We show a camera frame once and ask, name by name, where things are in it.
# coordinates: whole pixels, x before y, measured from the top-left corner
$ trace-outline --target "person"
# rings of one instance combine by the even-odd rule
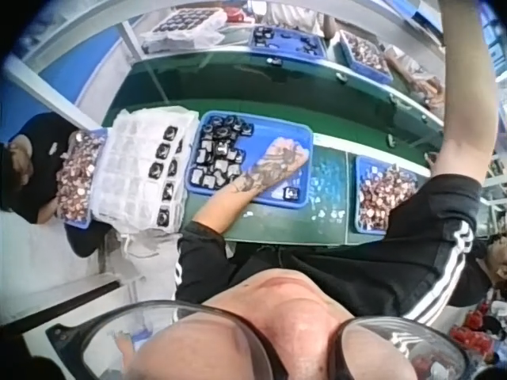
[[[443,120],[445,91],[440,80],[394,45],[386,46],[384,54],[387,63],[402,76],[412,96],[425,102],[429,110]]]
[[[326,40],[331,40],[337,31],[334,18],[326,14],[321,15],[312,9],[288,6],[277,2],[257,1],[252,2],[252,8],[255,13],[264,14],[261,23],[265,25],[298,29],[302,32],[323,36]]]
[[[58,209],[56,174],[77,133],[60,115],[41,113],[3,145],[0,209],[13,211],[31,224],[49,222]],[[92,221],[87,230],[65,225],[67,240],[79,257],[98,249],[110,229],[98,221]]]

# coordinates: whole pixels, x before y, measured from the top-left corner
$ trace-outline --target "black t-shirt with white stripes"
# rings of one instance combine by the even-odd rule
[[[309,276],[356,316],[400,316],[432,324],[469,265],[481,185],[446,174],[396,207],[382,241],[316,253],[260,250],[241,267],[223,237],[191,222],[178,242],[176,298],[201,303],[250,276],[286,268]]]

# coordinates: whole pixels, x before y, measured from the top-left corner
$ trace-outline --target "black eyeglass frame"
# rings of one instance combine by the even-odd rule
[[[196,305],[189,302],[183,301],[166,301],[166,300],[155,300],[137,302],[132,305],[122,306],[120,308],[111,310],[100,316],[97,316],[87,322],[84,322],[75,327],[66,327],[61,324],[54,325],[46,330],[46,335],[55,349],[58,357],[69,370],[69,372],[76,378],[76,380],[99,380],[97,376],[93,374],[91,369],[85,364],[83,360],[83,352],[90,344],[90,341],[94,337],[95,333],[100,330],[103,326],[107,325],[110,321],[121,317],[132,310],[142,309],[147,307],[184,307],[189,310],[193,310],[208,314],[214,314],[219,317],[225,317],[226,319],[233,321],[241,329],[245,329],[250,333],[253,333],[255,337],[261,343],[262,348],[265,351],[268,361],[271,365],[272,378],[273,380],[288,380],[288,372],[285,369],[280,357],[276,353],[271,342],[260,332],[252,323],[247,321],[245,318],[240,317],[234,313],[216,309],[210,306]],[[341,336],[348,325],[358,321],[367,321],[371,319],[380,319],[384,317],[357,317],[350,319],[342,323],[338,329],[334,332],[330,339],[333,344],[329,346],[328,353],[328,379],[329,380],[354,380],[345,359],[345,354],[342,348]],[[465,361],[465,373],[470,368],[470,360],[465,351],[454,341],[450,340],[442,332],[431,329],[426,325],[422,325],[415,321],[407,321],[400,317],[385,317],[391,320],[400,320],[409,322],[415,325],[421,326],[423,329],[429,329],[432,333],[437,334],[443,339],[446,339],[458,352],[460,352]]]

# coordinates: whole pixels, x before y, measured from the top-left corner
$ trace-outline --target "plastic bag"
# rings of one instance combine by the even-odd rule
[[[182,107],[120,112],[93,180],[94,218],[121,234],[178,231],[186,200],[185,167],[198,116]]]
[[[212,15],[202,24],[185,30],[174,30],[160,32],[159,29],[169,19],[174,19],[183,12],[213,12]],[[196,9],[178,9],[170,14],[164,21],[156,25],[151,32],[141,35],[143,50],[147,54],[153,54],[160,51],[180,51],[207,49],[219,44],[224,35],[218,32],[227,22],[227,14],[221,8],[196,8]]]

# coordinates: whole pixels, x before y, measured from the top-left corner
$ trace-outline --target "tattooed arm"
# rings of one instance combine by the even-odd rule
[[[276,139],[257,164],[215,193],[193,220],[224,233],[253,198],[290,177],[307,159],[308,150],[297,142]]]

